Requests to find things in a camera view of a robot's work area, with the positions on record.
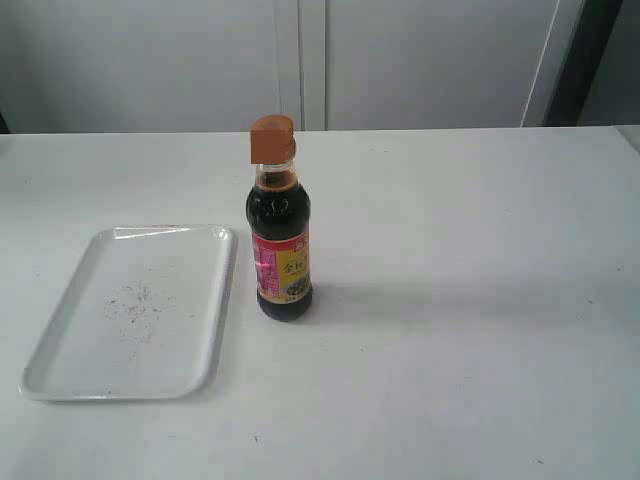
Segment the dark soy sauce bottle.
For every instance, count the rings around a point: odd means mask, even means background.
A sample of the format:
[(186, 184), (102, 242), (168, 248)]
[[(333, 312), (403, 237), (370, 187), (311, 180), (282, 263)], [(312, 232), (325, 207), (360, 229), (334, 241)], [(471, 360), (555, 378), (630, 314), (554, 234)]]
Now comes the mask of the dark soy sauce bottle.
[(269, 115), (250, 129), (250, 160), (256, 167), (246, 200), (257, 280), (257, 301), (270, 318), (290, 322), (310, 307), (310, 198), (294, 167), (294, 124)]

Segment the white rectangular plastic tray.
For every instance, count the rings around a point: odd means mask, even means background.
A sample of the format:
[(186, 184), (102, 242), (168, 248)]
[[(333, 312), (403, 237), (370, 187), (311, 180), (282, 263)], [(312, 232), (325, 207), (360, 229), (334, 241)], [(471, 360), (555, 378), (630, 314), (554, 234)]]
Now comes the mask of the white rectangular plastic tray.
[(217, 363), (236, 245), (220, 225), (97, 233), (23, 370), (21, 393), (75, 402), (198, 391)]

